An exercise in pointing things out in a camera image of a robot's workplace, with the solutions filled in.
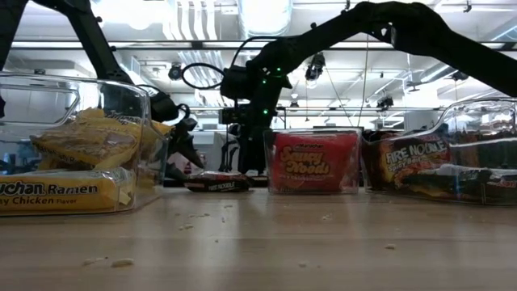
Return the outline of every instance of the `cable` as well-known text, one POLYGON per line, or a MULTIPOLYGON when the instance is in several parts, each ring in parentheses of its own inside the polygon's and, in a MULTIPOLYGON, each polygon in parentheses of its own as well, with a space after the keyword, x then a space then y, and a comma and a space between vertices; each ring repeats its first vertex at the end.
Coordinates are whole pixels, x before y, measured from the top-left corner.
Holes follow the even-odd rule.
POLYGON ((357 127, 359 127, 360 123, 361 123, 361 115, 363 114, 364 101, 366 99, 365 96, 366 96, 366 77, 367 77, 367 73, 368 73, 369 36, 370 35, 368 35, 368 34, 366 35, 366 57, 364 60, 363 102, 361 102, 361 109, 359 110, 359 117, 357 119, 357 127))
POLYGON ((336 90, 336 86, 334 85, 334 82, 332 81, 332 77, 330 76, 329 69, 327 69, 326 66, 325 66, 325 71, 326 71, 326 74, 329 75, 330 85, 332 85, 332 89, 334 89, 334 93, 336 94, 336 97, 338 98, 339 104, 341 105, 341 108, 343 109, 343 111, 345 112, 345 115, 348 118, 348 123, 350 124, 351 127, 354 127, 354 125, 352 124, 352 121, 350 120, 350 116, 348 115, 347 110, 343 106, 343 102, 341 101, 341 98, 339 97, 338 90, 336 90))
POLYGON ((221 85, 221 83, 219 82, 219 83, 211 85, 211 86, 196 86, 196 85, 188 82, 185 79, 185 72, 187 72, 187 70, 189 70, 190 68, 193 68, 193 67, 196 67, 196 66, 203 66, 203 67, 215 70, 217 73, 223 75, 223 77, 225 76, 225 72, 223 70, 217 68, 214 65, 210 65, 210 64, 207 64, 207 63, 200 63, 200 62, 191 63, 190 65, 185 66, 185 68, 183 68, 183 70, 181 71, 181 79, 183 80, 183 82, 185 84, 187 84, 187 86, 189 86, 190 88, 198 89, 198 90, 210 90, 210 89, 214 89, 214 88, 216 88, 216 87, 221 85))
POLYGON ((191 108, 188 107, 188 105, 186 105, 185 103, 178 104, 177 107, 181 111, 185 112, 185 116, 182 119, 187 119, 188 117, 191 116, 191 108))
MULTIPOLYGON (((281 36, 253 36, 253 37, 250 37, 247 40, 244 40, 244 42, 237 48, 237 51, 235 51, 235 55, 233 56, 232 63, 230 64, 229 67, 231 68, 233 65, 235 65, 235 61, 237 60, 237 57, 238 57, 239 53, 251 41, 254 41, 254 40, 278 40, 280 38, 282 38, 282 37, 281 36)), ((187 84, 187 86, 189 86, 190 88, 198 89, 198 90, 209 90, 209 89, 217 88, 217 87, 219 87, 221 85, 221 82, 219 82, 219 83, 211 85, 211 86, 196 86, 196 85, 193 85, 192 83, 188 82, 185 79, 185 72, 187 70, 189 70, 190 68, 193 68, 193 67, 196 67, 196 66, 203 66, 203 67, 215 70, 217 73, 223 75, 223 77, 225 76, 225 72, 223 70, 217 68, 214 65, 210 65, 210 64, 207 64, 207 63, 201 63, 201 62, 191 63, 190 65, 185 66, 185 68, 183 68, 183 70, 181 72, 181 79, 183 80, 183 82, 185 84, 187 84)))
POLYGON ((232 63, 230 64, 230 68, 235 65, 235 61, 237 60, 237 57, 239 56, 239 53, 244 49, 244 47, 251 41, 255 40, 279 40, 282 36, 252 36, 247 40, 244 40, 244 42, 237 48, 237 51, 235 51, 235 55, 233 56, 232 63))

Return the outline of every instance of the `ceiling duct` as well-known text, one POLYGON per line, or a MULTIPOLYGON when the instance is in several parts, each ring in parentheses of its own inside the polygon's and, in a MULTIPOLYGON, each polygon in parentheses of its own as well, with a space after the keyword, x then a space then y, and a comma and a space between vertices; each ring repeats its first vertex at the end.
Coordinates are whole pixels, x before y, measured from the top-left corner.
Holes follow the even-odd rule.
POLYGON ((292 0, 237 0, 244 39, 281 36, 291 23, 292 0))
MULTIPOLYGON (((206 40, 203 27, 203 5, 202 0, 191 0, 194 6, 194 34, 197 40, 206 40)), ((210 40, 217 40, 215 29, 215 7, 214 0, 204 1, 207 13, 206 31, 210 40)), ((189 0, 166 0, 167 17, 163 20, 163 34, 168 40, 194 40, 191 33, 190 1, 189 0), (181 3, 181 24, 179 23, 179 3, 181 3)), ((189 65, 195 62, 203 62, 214 65, 220 69, 224 68, 220 52, 182 51, 178 53, 181 62, 189 65)), ((188 70, 197 86, 210 86, 220 82, 222 76, 204 67, 193 67, 188 70)))

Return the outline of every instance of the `black robotic arm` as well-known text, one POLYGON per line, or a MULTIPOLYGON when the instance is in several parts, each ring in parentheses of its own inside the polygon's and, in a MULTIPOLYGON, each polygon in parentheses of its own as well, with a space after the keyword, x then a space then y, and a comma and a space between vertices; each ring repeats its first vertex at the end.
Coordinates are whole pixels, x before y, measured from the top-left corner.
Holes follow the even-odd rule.
POLYGON ((361 2, 310 31, 275 40, 246 63, 225 70, 221 94, 248 99, 235 120, 241 124, 239 171, 263 171, 263 131, 269 129, 287 74, 306 58, 358 33, 391 44, 396 50, 434 57, 512 97, 517 97, 517 61, 453 32, 431 8, 421 3, 361 2))

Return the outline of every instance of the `camera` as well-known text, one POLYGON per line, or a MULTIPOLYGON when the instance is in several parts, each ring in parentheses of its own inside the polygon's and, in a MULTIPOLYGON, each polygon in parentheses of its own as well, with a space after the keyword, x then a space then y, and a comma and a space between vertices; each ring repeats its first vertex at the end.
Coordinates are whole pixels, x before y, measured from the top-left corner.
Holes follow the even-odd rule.
POLYGON ((181 64, 172 64, 169 70, 169 79, 177 81, 181 78, 181 64))

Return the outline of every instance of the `yellow noodle package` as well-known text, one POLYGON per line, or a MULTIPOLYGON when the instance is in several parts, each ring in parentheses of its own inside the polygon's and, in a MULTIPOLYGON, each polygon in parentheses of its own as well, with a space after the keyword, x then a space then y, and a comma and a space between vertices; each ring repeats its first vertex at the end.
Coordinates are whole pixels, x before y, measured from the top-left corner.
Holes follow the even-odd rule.
POLYGON ((0 213, 117 210, 130 206, 135 187, 135 175, 121 167, 0 175, 0 213))
POLYGON ((129 161, 137 151, 137 139, 123 132, 72 123, 31 136, 44 156, 81 170, 105 170, 129 161))
MULTIPOLYGON (((135 116, 121 116, 117 114, 104 115, 102 109, 89 108, 78 114, 78 123, 90 127, 101 127, 115 131, 123 131, 133 135, 136 139, 142 136, 142 147, 144 152, 152 149, 154 142, 158 138, 157 133, 149 126, 145 126, 142 130, 142 119, 135 116)), ((161 134, 166 136, 174 128, 152 121, 153 127, 161 134)))

